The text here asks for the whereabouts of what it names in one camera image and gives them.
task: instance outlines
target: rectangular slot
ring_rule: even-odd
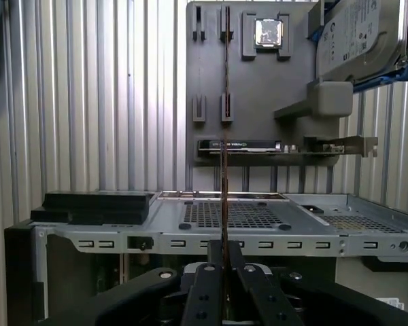
[[[184,248],[186,246],[185,240],[171,240],[172,248]]]
[[[330,249],[331,243],[329,242],[316,242],[316,249]]]
[[[115,247],[115,243],[113,241],[104,241],[104,240],[100,240],[98,242],[98,247],[99,248],[114,248]]]
[[[306,209],[307,211],[312,212],[313,214],[323,214],[324,213],[323,209],[320,209],[319,207],[314,206],[314,205],[302,205],[302,207]]]
[[[363,249],[378,249],[378,242],[375,241],[365,241]]]
[[[258,243],[258,248],[259,249],[271,249],[273,248],[273,242],[272,241],[260,241]]]
[[[287,242],[287,248],[288,249],[301,249],[302,248],[302,242],[299,241],[289,241]]]
[[[79,240],[78,242],[80,248],[93,248],[94,241],[91,240]]]

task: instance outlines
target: round hole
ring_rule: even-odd
[[[287,315],[284,314],[283,312],[278,312],[277,313],[277,318],[281,321],[285,321],[287,319]]]
[[[406,253],[406,252],[408,251],[408,242],[407,242],[407,241],[402,241],[402,242],[399,244],[399,249],[400,249],[402,252]]]
[[[200,311],[197,313],[197,318],[198,319],[206,319],[207,318],[207,313],[205,311]]]

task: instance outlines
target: black plastic piece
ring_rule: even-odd
[[[302,298],[312,313],[305,314],[306,325],[408,325],[408,312],[395,308],[343,285],[320,278],[280,275],[282,289]]]
[[[41,321],[45,317],[44,283],[33,282],[33,318]]]
[[[207,261],[223,266],[222,243],[220,240],[210,240],[207,243]]]
[[[361,261],[372,272],[408,272],[408,263],[384,262],[377,257],[361,257]]]
[[[195,273],[181,325],[220,325],[222,307],[222,267],[202,264]]]
[[[272,287],[261,268],[254,266],[252,271],[238,268],[237,275],[243,290],[252,298],[261,325],[273,326],[282,322],[294,326],[304,325],[281,288],[277,285]]]
[[[140,249],[145,251],[146,249],[152,249],[154,246],[154,240],[150,236],[129,236],[127,237],[128,249]]]
[[[31,219],[78,225],[141,225],[148,216],[152,196],[115,192],[52,192],[45,195],[42,207],[31,211]]]
[[[32,283],[33,226],[30,222],[23,221],[4,231],[8,326],[33,326],[42,312],[39,297],[35,295],[37,286]]]
[[[169,274],[170,277],[160,277],[162,274]],[[39,325],[136,325],[154,312],[154,302],[174,292],[179,285],[180,278],[175,270],[157,268],[119,287],[100,293],[53,319],[46,319]]]

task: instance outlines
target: screw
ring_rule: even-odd
[[[294,278],[295,280],[300,280],[300,279],[302,279],[302,275],[300,275],[299,273],[296,273],[296,272],[291,272],[291,273],[289,274],[289,276],[290,276],[291,278]]]
[[[251,266],[251,265],[246,265],[246,266],[245,266],[245,270],[246,270],[247,272],[253,272],[253,271],[256,270],[256,268],[255,268],[254,266]]]
[[[160,273],[159,276],[161,278],[170,278],[172,276],[172,273],[171,272],[163,272],[163,273]]]

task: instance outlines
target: blue bracket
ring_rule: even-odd
[[[408,65],[405,68],[402,68],[393,73],[389,73],[381,77],[373,78],[372,80],[366,81],[364,83],[354,85],[354,93],[364,92],[365,90],[369,90],[370,88],[390,85],[395,82],[408,82]]]

